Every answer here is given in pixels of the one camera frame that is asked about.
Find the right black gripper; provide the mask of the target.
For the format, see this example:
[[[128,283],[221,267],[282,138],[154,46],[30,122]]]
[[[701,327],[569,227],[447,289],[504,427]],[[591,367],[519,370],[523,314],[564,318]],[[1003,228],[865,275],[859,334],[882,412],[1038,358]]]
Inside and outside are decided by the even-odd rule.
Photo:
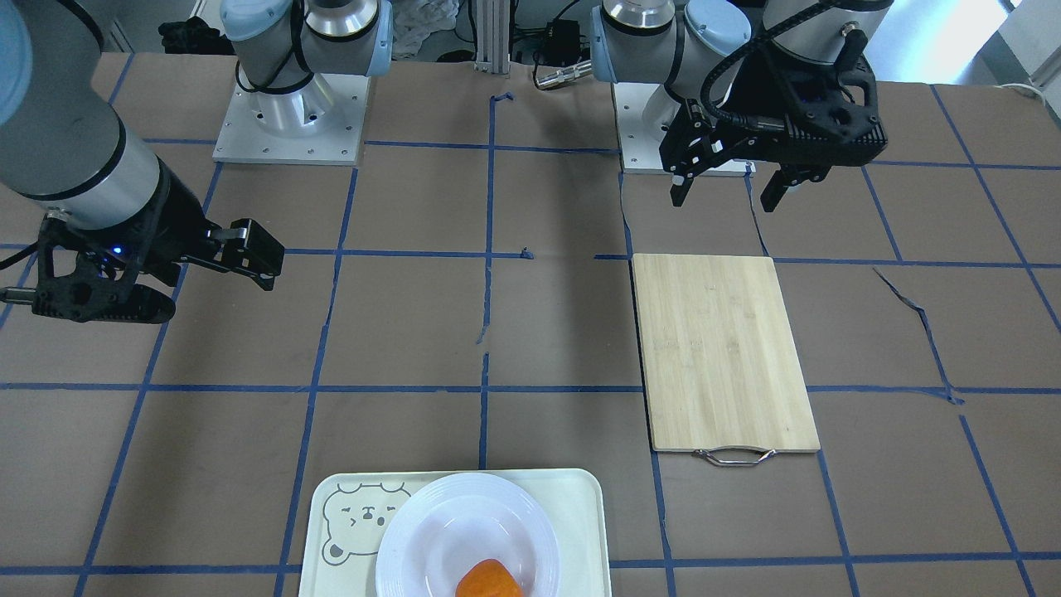
[[[285,248],[257,221],[236,220],[228,228],[206,218],[201,201],[176,174],[160,163],[169,187],[149,248],[149,269],[166,269],[179,260],[215,273],[238,274],[264,291],[275,288]],[[220,239],[211,233],[220,232]]]

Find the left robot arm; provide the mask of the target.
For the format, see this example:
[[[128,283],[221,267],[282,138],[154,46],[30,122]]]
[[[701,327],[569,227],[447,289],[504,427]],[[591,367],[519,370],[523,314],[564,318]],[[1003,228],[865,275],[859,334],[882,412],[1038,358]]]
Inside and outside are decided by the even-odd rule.
[[[671,204],[731,160],[779,170],[762,193],[775,211],[833,166],[864,166],[888,144],[865,48],[889,1],[767,1],[754,27],[728,1],[603,1],[593,10],[596,80],[659,84],[677,105],[661,140]]]

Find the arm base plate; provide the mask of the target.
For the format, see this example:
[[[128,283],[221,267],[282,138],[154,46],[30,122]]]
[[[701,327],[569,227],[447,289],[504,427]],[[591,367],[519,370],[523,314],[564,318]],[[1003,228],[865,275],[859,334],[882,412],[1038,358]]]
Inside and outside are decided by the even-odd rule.
[[[613,84],[618,141],[626,174],[664,175],[660,144],[679,105],[662,85]]]
[[[317,73],[286,95],[234,87],[212,157],[246,165],[356,166],[371,82]]]

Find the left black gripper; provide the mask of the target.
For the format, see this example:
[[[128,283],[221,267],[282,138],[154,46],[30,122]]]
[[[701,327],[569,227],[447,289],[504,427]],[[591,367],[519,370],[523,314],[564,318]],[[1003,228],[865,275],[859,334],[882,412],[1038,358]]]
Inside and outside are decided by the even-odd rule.
[[[767,159],[751,144],[750,131],[721,129],[693,99],[678,103],[660,143],[661,170],[671,177],[671,204],[682,207],[697,175],[744,175]],[[782,165],[763,192],[763,211],[772,214],[789,190],[827,178],[830,166]]]

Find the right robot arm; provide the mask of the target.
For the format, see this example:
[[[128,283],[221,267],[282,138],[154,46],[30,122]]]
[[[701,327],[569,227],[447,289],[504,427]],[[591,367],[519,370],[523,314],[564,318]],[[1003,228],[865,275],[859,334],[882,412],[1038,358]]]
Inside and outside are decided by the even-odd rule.
[[[37,204],[39,286],[53,246],[90,277],[147,274],[167,286],[193,262],[273,287],[283,249],[253,220],[207,220],[170,166],[95,94],[91,76],[116,1],[2,4],[2,185]],[[390,1],[224,1],[234,83],[269,136],[337,118],[327,75],[380,76],[393,56]]]

